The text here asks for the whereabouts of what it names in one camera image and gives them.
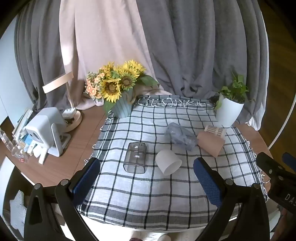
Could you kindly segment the grey curtain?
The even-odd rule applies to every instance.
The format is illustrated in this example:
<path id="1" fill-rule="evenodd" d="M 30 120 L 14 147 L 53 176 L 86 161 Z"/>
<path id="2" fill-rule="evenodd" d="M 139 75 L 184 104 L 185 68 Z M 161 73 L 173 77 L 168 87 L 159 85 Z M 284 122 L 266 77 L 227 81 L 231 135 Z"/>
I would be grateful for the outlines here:
<path id="1" fill-rule="evenodd" d="M 166 1 L 157 21 L 145 24 L 152 62 L 170 79 L 174 95 L 206 99 L 244 76 L 249 91 L 238 121 L 255 130 L 265 112 L 269 51 L 266 28 L 257 1 Z M 43 86 L 65 74 L 61 54 L 61 1 L 30 1 L 15 28 L 18 70 L 36 110 L 67 109 L 66 87 L 45 94 Z"/>

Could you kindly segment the plaid checkered tablecloth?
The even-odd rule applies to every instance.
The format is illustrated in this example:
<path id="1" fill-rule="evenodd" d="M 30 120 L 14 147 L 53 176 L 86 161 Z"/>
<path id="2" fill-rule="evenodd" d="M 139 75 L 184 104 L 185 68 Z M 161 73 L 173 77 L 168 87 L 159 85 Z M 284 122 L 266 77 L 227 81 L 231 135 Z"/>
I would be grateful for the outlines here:
<path id="1" fill-rule="evenodd" d="M 110 115 L 94 146 L 100 171 L 78 211 L 93 220 L 152 231 L 184 231 L 206 226 L 216 207 L 210 203 L 193 170 L 204 158 L 224 179 L 235 184 L 263 184 L 255 153 L 236 127 L 226 129 L 225 145 L 217 158 L 195 147 L 187 151 L 165 136 L 167 125 L 177 123 L 197 134 L 205 126 L 218 126 L 214 106 L 207 100 L 177 95 L 142 95 L 130 116 Z M 145 173 L 125 172 L 128 145 L 145 143 Z M 172 150 L 182 164 L 165 176 L 156 164 L 161 150 Z"/>

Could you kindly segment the white plastic cup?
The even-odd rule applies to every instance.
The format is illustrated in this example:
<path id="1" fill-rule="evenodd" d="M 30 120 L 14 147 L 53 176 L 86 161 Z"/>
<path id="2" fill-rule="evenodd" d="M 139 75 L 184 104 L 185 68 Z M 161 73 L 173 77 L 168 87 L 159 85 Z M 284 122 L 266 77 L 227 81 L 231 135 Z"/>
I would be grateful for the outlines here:
<path id="1" fill-rule="evenodd" d="M 161 150 L 156 155 L 155 161 L 165 176 L 175 173 L 182 164 L 182 160 L 172 150 Z"/>

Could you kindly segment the wooden white desk lamp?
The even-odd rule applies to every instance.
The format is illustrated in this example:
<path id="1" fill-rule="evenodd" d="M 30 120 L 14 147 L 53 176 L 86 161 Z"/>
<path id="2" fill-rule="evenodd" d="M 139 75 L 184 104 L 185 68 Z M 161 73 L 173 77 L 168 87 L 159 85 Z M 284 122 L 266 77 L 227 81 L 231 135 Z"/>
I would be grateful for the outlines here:
<path id="1" fill-rule="evenodd" d="M 70 106 L 65 109 L 63 118 L 66 120 L 65 132 L 69 133 L 76 129 L 82 122 L 82 113 L 77 106 L 82 95 L 82 84 L 78 80 L 78 57 L 74 44 L 61 41 L 62 61 L 65 74 L 62 74 L 43 86 L 44 93 L 50 93 L 59 87 L 66 87 L 66 96 Z"/>

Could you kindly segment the clear acrylic organizer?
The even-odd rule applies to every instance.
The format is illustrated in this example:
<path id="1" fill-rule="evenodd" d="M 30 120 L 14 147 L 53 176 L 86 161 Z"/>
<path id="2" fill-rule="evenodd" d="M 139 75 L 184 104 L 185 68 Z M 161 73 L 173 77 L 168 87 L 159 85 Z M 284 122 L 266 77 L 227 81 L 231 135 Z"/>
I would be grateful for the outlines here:
<path id="1" fill-rule="evenodd" d="M 1 140 L 11 152 L 11 155 L 18 158 L 20 162 L 25 163 L 29 159 L 28 154 L 23 148 L 18 143 L 12 142 L 3 130 L 1 130 Z"/>

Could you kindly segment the patterned paper cup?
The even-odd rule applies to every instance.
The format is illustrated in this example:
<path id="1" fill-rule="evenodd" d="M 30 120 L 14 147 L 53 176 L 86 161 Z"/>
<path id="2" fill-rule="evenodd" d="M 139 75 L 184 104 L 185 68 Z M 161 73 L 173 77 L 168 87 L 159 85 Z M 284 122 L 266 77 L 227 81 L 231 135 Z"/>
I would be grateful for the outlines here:
<path id="1" fill-rule="evenodd" d="M 219 128 L 216 126 L 205 126 L 204 131 L 220 138 L 225 138 L 226 135 L 226 130 L 224 128 Z"/>

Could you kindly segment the stack of books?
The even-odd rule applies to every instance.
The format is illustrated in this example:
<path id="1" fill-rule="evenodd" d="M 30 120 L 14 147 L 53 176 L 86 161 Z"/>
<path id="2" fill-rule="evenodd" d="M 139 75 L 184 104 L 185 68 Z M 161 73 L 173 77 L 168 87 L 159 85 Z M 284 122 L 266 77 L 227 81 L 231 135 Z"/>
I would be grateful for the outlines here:
<path id="1" fill-rule="evenodd" d="M 37 142 L 33 140 L 26 130 L 26 125 L 32 118 L 33 111 L 27 109 L 12 132 L 14 147 L 11 154 L 23 163 L 29 159 L 29 156 L 33 155 L 33 149 L 37 145 Z"/>

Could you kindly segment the clear grey square cup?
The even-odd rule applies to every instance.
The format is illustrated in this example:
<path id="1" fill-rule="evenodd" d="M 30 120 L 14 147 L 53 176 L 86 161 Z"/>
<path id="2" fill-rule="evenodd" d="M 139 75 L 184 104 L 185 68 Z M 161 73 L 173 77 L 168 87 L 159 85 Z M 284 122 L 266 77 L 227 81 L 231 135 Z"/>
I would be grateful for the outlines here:
<path id="1" fill-rule="evenodd" d="M 147 147 L 145 143 L 134 142 L 128 145 L 123 168 L 127 173 L 144 174 L 145 156 Z"/>

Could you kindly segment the white pot green plant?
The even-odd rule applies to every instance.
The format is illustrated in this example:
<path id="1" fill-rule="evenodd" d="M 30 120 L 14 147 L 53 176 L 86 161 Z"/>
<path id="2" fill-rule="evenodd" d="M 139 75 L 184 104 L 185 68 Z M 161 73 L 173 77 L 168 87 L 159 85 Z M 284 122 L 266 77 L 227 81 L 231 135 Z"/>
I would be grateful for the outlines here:
<path id="1" fill-rule="evenodd" d="M 244 84 L 243 75 L 232 73 L 232 83 L 224 85 L 219 91 L 215 111 L 217 121 L 225 127 L 232 126 L 239 117 L 246 102 L 255 102 L 247 98 L 248 87 Z"/>

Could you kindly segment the white round chair frame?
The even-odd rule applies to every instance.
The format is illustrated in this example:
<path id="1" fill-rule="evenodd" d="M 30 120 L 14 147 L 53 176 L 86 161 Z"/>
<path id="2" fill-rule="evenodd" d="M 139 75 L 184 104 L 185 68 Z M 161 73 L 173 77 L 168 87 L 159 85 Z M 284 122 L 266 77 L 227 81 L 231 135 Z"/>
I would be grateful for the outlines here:
<path id="1" fill-rule="evenodd" d="M 265 2 L 260 8 L 269 40 L 269 84 L 260 134 L 271 150 L 295 144 L 295 41 L 280 16 Z"/>

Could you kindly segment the white mesh chair back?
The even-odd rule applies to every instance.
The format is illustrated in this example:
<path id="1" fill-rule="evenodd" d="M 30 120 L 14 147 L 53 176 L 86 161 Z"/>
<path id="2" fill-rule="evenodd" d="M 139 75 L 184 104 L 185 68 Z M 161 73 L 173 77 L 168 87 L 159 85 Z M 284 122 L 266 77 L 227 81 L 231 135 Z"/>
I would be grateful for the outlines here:
<path id="1" fill-rule="evenodd" d="M 13 200 L 10 200 L 11 226 L 24 237 L 27 208 L 24 205 L 24 193 L 19 190 Z"/>

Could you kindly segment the white desktop device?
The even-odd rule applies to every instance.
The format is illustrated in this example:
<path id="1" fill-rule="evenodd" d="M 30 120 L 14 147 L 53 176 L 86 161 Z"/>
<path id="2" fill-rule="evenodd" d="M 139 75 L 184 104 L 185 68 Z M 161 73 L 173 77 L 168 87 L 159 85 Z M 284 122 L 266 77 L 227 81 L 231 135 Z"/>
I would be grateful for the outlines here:
<path id="1" fill-rule="evenodd" d="M 60 157 L 71 135 L 66 133 L 66 122 L 56 107 L 44 108 L 25 126 L 30 137 L 41 147 L 39 163 L 42 165 L 46 155 Z"/>

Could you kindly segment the pink curtain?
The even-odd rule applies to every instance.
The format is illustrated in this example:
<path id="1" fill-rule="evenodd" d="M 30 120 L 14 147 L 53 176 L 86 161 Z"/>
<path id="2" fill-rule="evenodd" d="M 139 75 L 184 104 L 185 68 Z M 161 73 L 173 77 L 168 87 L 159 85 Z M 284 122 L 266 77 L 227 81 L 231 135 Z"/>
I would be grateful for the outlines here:
<path id="1" fill-rule="evenodd" d="M 122 64 L 133 59 L 147 74 L 156 78 L 159 87 L 138 87 L 136 94 L 172 94 L 170 79 L 160 76 L 152 62 L 148 38 L 161 40 L 161 31 L 149 33 L 145 24 L 157 21 L 167 1 L 61 1 L 59 32 L 66 72 L 74 74 L 69 100 L 79 110 L 94 106 L 85 96 L 86 74 L 107 62 Z"/>

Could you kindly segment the blue vase with sunflowers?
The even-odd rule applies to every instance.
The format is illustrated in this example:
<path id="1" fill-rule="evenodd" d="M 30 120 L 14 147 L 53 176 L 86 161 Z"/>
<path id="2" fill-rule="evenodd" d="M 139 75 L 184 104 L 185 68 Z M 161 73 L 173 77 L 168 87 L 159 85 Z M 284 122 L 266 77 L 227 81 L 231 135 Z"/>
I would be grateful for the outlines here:
<path id="1" fill-rule="evenodd" d="M 116 118 L 126 118 L 132 112 L 137 87 L 159 86 L 145 71 L 144 66 L 134 60 L 117 66 L 109 62 L 97 72 L 88 72 L 85 93 L 94 101 L 102 102 L 106 113 L 113 113 Z"/>

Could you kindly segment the pink plastic cup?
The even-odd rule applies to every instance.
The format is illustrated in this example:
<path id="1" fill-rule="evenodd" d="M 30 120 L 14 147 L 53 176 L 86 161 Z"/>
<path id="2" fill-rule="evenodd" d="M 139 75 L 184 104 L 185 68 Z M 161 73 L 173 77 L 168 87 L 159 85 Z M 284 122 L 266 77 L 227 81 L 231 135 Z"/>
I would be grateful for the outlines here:
<path id="1" fill-rule="evenodd" d="M 225 140 L 212 133 L 201 131 L 197 135 L 198 146 L 209 153 L 211 156 L 217 158 Z"/>

